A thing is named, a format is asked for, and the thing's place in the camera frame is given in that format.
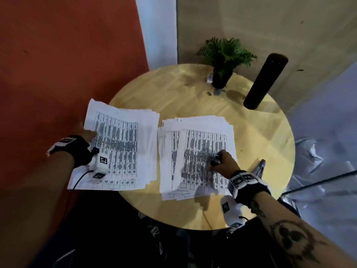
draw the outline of black cylindrical speaker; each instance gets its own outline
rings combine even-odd
[[[286,56],[279,53],[269,54],[243,102],[246,108],[254,110],[258,107],[288,61]]]

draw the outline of table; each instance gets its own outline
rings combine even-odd
[[[181,64],[147,72],[125,85],[111,100],[117,108],[152,109],[161,121],[174,117],[216,115],[225,117],[234,126],[238,164],[252,171],[261,159],[266,160],[263,173],[278,198],[292,175],[295,144],[289,122],[276,102],[266,95],[256,110],[243,106],[252,82],[233,74],[226,92],[215,96],[207,75],[213,68],[198,64]],[[211,195],[181,201],[162,201],[159,192],[160,169],[157,159],[157,180],[145,189],[121,191],[132,206],[147,216],[179,228],[211,230],[227,227],[220,207],[222,195]],[[243,216],[255,215],[243,207]]]

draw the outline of person's left arm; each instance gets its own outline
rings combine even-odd
[[[96,132],[78,124],[73,134],[87,142]],[[58,199],[74,167],[70,153],[58,151],[20,183],[0,193],[0,260],[3,267],[28,264],[47,239]]]

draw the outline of tattoo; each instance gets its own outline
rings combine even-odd
[[[303,225],[291,220],[280,220],[270,225],[274,240],[281,240],[288,257],[297,266],[296,261],[307,259],[320,263],[313,254],[316,244],[327,245],[316,240],[313,234]]]
[[[250,202],[250,207],[252,207],[252,213],[265,218],[265,213],[260,209],[259,204],[255,200]]]

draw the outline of hand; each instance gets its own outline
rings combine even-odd
[[[78,122],[73,128],[72,135],[80,135],[87,143],[90,143],[97,136],[97,132],[83,129],[83,123]]]
[[[215,166],[208,164],[208,170],[218,172],[226,179],[230,179],[235,171],[241,169],[237,162],[234,161],[232,155],[225,150],[221,150],[220,153],[222,154],[222,163]]]

